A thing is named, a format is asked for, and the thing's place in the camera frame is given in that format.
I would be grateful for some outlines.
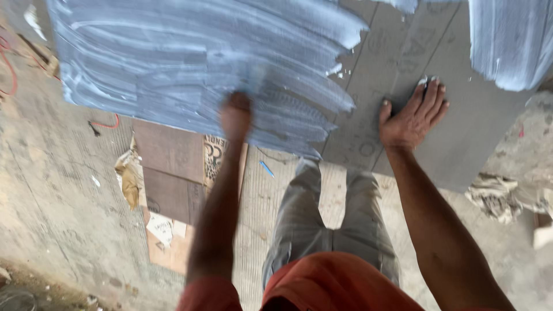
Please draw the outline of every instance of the grey pants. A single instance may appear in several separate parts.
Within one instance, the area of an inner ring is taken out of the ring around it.
[[[357,255],[399,286],[399,263],[382,221],[378,183],[369,172],[349,169],[346,213],[340,229],[325,227],[319,214],[321,171],[318,162],[300,159],[276,218],[263,265],[263,290],[278,269],[316,252]]]

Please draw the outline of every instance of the red cable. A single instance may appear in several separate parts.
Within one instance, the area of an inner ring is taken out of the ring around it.
[[[2,43],[0,43],[0,53],[2,54],[2,58],[4,59],[4,61],[6,62],[6,64],[8,65],[9,67],[9,70],[12,72],[12,81],[13,81],[13,85],[12,85],[12,90],[10,91],[10,93],[6,93],[2,90],[0,90],[0,92],[8,95],[8,96],[12,96],[15,94],[15,91],[17,91],[17,76],[15,75],[15,71],[13,70],[12,68],[12,64],[9,63],[8,59],[6,58],[6,56],[4,55],[4,49],[5,50],[9,50],[10,49],[10,46],[9,46],[9,43],[8,41],[6,41],[4,38],[0,37],[0,39],[4,40],[4,42],[6,43],[6,45],[4,46]],[[44,70],[46,70],[46,68],[44,68],[37,60],[34,56],[31,55],[31,57],[34,59],[34,61],[36,61],[36,63]],[[117,122],[115,123],[115,125],[111,126],[111,125],[104,125],[104,124],[100,124],[100,123],[96,123],[96,122],[90,122],[90,124],[92,125],[98,125],[98,126],[101,126],[101,127],[106,127],[106,128],[117,128],[119,126],[119,116],[115,113],[115,118],[117,119]]]
[[[101,127],[107,127],[107,128],[117,128],[119,126],[119,116],[115,113],[115,118],[117,119],[117,122],[115,123],[114,126],[111,126],[111,125],[105,125],[105,124],[100,124],[100,123],[96,123],[96,122],[90,122],[90,124],[92,125],[98,125],[98,126],[101,126]]]
[[[12,89],[10,90],[9,93],[6,93],[2,90],[0,90],[0,92],[8,95],[8,96],[13,96],[15,94],[15,92],[17,91],[17,76],[15,75],[15,71],[13,70],[13,67],[12,67],[12,64],[9,63],[8,59],[6,58],[6,55],[4,54],[4,50],[9,50],[10,49],[10,46],[9,46],[9,43],[6,39],[0,37],[0,39],[2,39],[6,45],[3,45],[2,43],[0,43],[0,54],[2,54],[2,58],[4,59],[4,61],[6,62],[6,65],[8,65],[8,68],[9,68],[9,71],[12,73]]]

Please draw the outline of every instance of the cement floor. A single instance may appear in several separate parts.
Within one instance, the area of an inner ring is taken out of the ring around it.
[[[118,304],[123,310],[174,309],[184,278],[149,263],[141,212],[129,211],[113,171],[132,136],[130,119],[122,117],[116,130],[100,129],[102,136],[94,137],[87,121],[109,123],[112,114],[64,102],[60,83],[45,76],[32,60],[13,54],[8,58],[18,74],[19,91],[0,103],[0,257],[93,294],[113,309]],[[2,68],[0,86],[9,85],[9,79]],[[547,97],[542,105],[530,105],[490,157],[487,171],[524,177],[519,167],[540,163],[545,165],[543,174],[535,170],[532,178],[551,182],[547,163],[553,142],[545,132],[551,128],[547,107],[552,103],[553,97]],[[523,138],[520,124],[526,126]],[[532,146],[529,142],[540,142],[539,152],[525,148]],[[233,278],[247,311],[260,307],[261,267],[280,198],[297,162],[289,154],[263,152],[249,150],[235,243]],[[274,179],[260,160],[271,168]],[[338,227],[345,169],[322,163],[321,170],[320,211],[327,226]],[[377,179],[384,221],[400,258],[401,287],[426,310],[438,310],[416,264],[395,180],[380,175]],[[481,246],[515,307],[551,310],[553,245],[533,250],[531,215],[505,226],[486,218],[462,194],[442,194]]]

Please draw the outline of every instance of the tile adhesive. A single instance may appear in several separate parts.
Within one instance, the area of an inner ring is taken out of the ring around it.
[[[443,0],[426,0],[444,2]],[[382,0],[404,13],[417,0]],[[328,0],[47,0],[65,100],[222,136],[218,106],[253,98],[256,146],[320,158],[336,126],[322,111],[352,98],[327,76],[367,23]],[[469,0],[473,68],[497,86],[532,89],[553,57],[550,0]]]

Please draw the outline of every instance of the orange shirt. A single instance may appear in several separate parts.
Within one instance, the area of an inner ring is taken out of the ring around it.
[[[286,298],[299,310],[423,310],[369,263],[343,252],[319,252],[282,267],[265,288],[261,310],[275,297]],[[176,310],[242,308],[232,283],[214,276],[188,285]]]

